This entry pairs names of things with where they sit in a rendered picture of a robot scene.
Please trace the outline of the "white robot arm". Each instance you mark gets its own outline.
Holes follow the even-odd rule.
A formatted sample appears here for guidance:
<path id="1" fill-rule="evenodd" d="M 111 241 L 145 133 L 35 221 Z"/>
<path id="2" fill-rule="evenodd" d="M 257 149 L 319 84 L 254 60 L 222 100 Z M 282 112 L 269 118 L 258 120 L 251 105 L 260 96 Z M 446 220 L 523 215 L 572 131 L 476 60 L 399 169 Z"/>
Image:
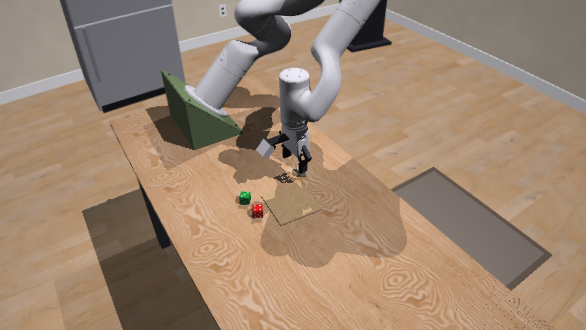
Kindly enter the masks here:
<path id="1" fill-rule="evenodd" d="M 218 116 L 230 94 L 260 57 L 283 49 L 290 41 L 290 25 L 281 16 L 304 14 L 325 0 L 241 0 L 235 8 L 237 23 L 256 39 L 229 41 L 195 88 L 184 90 L 200 105 Z M 279 74 L 280 121 L 289 128 L 320 120 L 328 111 L 341 86 L 340 57 L 355 38 L 380 0 L 342 0 L 311 46 L 320 64 L 321 75 L 314 91 L 309 73 L 289 68 Z M 269 15 L 269 16 L 268 16 Z M 281 15 L 281 16 L 280 16 Z M 215 108 L 213 110 L 212 108 Z M 268 159 L 276 144 L 289 140 L 285 134 L 264 137 L 257 152 Z"/>

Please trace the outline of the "grey die with black pips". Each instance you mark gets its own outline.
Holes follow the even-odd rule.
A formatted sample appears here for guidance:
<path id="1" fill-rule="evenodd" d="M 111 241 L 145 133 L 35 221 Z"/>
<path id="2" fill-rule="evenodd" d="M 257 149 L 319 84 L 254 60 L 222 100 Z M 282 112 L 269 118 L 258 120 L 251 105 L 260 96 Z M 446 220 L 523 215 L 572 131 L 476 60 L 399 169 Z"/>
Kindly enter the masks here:
<path id="1" fill-rule="evenodd" d="M 306 171 L 301 174 L 298 173 L 298 165 L 297 165 L 297 176 L 306 177 Z"/>

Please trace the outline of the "beige flat mat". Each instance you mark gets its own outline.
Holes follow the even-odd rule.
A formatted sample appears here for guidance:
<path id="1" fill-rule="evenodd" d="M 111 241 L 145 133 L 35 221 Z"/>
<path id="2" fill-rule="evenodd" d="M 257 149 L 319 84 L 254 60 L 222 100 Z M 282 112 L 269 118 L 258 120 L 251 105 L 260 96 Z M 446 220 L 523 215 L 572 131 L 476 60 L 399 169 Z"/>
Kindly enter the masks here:
<path id="1" fill-rule="evenodd" d="M 261 197 L 281 226 L 322 210 L 301 182 Z"/>

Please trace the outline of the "green die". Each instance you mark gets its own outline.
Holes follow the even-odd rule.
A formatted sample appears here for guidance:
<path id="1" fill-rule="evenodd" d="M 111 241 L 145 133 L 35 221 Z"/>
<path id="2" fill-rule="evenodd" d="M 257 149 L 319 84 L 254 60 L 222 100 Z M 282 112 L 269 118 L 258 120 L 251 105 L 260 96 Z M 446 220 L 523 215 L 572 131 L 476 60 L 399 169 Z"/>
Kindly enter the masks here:
<path id="1" fill-rule="evenodd" d="M 251 192 L 241 191 L 239 200 L 240 204 L 249 205 L 251 201 Z"/>

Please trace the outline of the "red die with white pips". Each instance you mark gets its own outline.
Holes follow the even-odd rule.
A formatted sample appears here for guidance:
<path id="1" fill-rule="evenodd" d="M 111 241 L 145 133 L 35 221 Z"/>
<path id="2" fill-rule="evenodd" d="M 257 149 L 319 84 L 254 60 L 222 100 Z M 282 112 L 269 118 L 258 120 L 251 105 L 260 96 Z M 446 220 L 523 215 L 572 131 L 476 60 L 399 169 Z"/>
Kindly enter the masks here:
<path id="1" fill-rule="evenodd" d="M 263 217 L 262 204 L 252 205 L 252 209 L 253 209 L 253 218 L 262 218 Z"/>

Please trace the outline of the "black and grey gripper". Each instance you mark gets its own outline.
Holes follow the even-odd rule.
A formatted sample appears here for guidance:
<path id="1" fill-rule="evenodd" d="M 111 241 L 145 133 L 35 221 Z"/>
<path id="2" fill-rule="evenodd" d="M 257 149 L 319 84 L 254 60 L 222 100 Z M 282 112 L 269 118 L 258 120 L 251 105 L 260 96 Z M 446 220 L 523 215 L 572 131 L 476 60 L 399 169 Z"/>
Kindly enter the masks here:
<path id="1" fill-rule="evenodd" d="M 298 173 L 301 174 L 308 170 L 308 162 L 312 159 L 310 155 L 310 137 L 308 126 L 303 125 L 297 128 L 288 128 L 282 124 L 281 131 L 279 134 L 285 134 L 289 137 L 289 140 L 282 142 L 281 146 L 283 152 L 283 158 L 287 158 L 294 154 L 298 157 Z M 303 152 L 301 154 L 301 152 Z M 305 160 L 301 159 L 304 155 Z"/>

